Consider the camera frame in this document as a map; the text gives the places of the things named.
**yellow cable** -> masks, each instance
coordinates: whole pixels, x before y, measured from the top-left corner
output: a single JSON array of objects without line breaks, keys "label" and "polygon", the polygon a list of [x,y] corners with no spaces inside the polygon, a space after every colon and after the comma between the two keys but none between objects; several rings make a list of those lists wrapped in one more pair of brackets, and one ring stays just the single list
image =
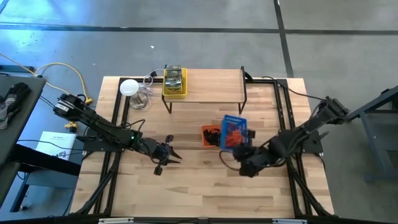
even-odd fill
[{"label": "yellow cable", "polygon": [[[89,98],[88,98],[88,96],[87,96],[87,94],[86,94],[86,86],[85,86],[85,83],[84,83],[84,81],[83,81],[83,77],[82,77],[82,75],[80,74],[80,72],[78,72],[78,70],[76,70],[76,69],[73,68],[72,66],[70,66],[70,65],[68,65],[68,64],[65,64],[65,63],[54,62],[54,63],[50,63],[50,64],[43,65],[43,66],[41,66],[39,69],[37,69],[36,72],[32,72],[32,71],[30,71],[29,69],[27,69],[25,66],[21,65],[20,63],[16,62],[15,60],[13,60],[13,59],[11,59],[11,58],[9,58],[9,57],[7,57],[7,56],[5,56],[4,54],[0,53],[0,55],[3,56],[4,58],[6,58],[6,59],[8,59],[8,60],[10,60],[10,61],[12,61],[12,62],[14,62],[15,64],[17,64],[17,65],[20,66],[21,68],[27,70],[28,72],[30,72],[31,74],[33,74],[34,77],[36,77],[36,76],[38,75],[38,72],[39,72],[41,69],[43,69],[43,68],[45,68],[45,67],[49,67],[49,66],[51,66],[51,65],[63,65],[63,66],[66,66],[66,67],[72,69],[74,72],[76,72],[76,74],[79,75],[79,78],[80,78],[80,81],[81,81],[81,86],[82,86],[82,88],[83,88],[83,94],[86,96],[86,99],[89,100]],[[60,88],[60,87],[57,87],[57,86],[55,86],[55,85],[52,85],[52,84],[49,83],[49,82],[46,82],[46,84],[49,85],[49,86],[51,86],[51,87],[54,88],[54,89],[63,91],[63,92],[66,93],[66,94],[70,94],[70,93],[67,92],[66,90],[64,90],[64,89],[62,89],[62,88]]]}]

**concrete floor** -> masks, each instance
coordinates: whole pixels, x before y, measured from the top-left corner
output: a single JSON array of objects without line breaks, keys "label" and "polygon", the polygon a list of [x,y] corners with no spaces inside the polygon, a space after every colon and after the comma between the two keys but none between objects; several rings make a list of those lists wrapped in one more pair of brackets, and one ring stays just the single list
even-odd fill
[{"label": "concrete floor", "polygon": [[[398,29],[395,0],[279,2],[286,29]],[[278,28],[272,0],[10,0],[0,14],[0,23]],[[83,74],[88,92],[94,98],[105,75],[145,75],[164,64],[182,64],[188,68],[244,65],[252,76],[287,76],[279,34],[3,29],[0,37],[1,53],[24,65],[39,67],[50,62],[73,65]],[[329,95],[351,110],[398,83],[396,35],[287,35],[287,45],[294,76],[305,79],[308,94]],[[9,62],[0,58],[0,64]],[[72,93],[81,93],[78,77],[71,70],[52,67],[45,71],[45,78]],[[52,102],[59,94],[48,87],[43,92]],[[314,107],[317,102],[310,100],[310,104]],[[46,104],[39,102],[21,137],[38,139],[42,131],[63,132],[64,124]],[[364,174],[377,172],[378,166],[362,126],[355,121],[322,128],[326,130],[330,131],[323,139],[326,175],[336,214],[398,222],[397,182],[367,184],[363,180]],[[62,215],[72,194],[68,189],[32,187],[24,201],[31,209],[9,213],[20,184],[16,179],[0,209],[0,220]]]}]

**yellow basket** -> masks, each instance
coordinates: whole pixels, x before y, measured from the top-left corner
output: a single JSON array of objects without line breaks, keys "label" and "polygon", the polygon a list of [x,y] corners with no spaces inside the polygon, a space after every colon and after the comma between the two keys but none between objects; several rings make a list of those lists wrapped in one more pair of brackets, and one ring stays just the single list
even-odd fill
[{"label": "yellow basket", "polygon": [[[188,72],[186,68],[181,68],[182,70],[182,93],[181,94],[173,94],[172,91],[169,91],[168,89],[165,88],[165,78],[163,78],[163,95],[165,98],[169,99],[182,99],[185,98],[185,96],[188,93]],[[166,77],[167,71],[166,69],[164,70],[164,76]]]}]

